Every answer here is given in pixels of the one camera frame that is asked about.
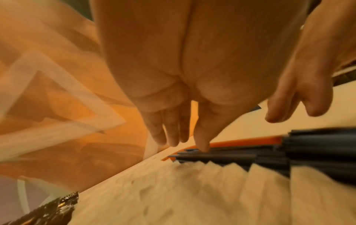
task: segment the skin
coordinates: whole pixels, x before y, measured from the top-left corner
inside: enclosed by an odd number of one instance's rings
[[[323,0],[308,17],[294,56],[268,100],[266,120],[288,120],[302,102],[309,116],[325,114],[332,74],[356,59],[356,1]]]
[[[201,151],[271,96],[305,23],[305,0],[92,0],[102,50],[153,138]]]

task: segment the hand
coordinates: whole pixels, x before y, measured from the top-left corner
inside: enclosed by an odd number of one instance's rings
[[[301,0],[92,0],[104,57],[159,144],[202,151],[269,97],[305,22]]]
[[[325,114],[333,99],[332,74],[356,59],[356,1],[323,0],[268,100],[266,120],[288,120],[302,101],[309,116]]]

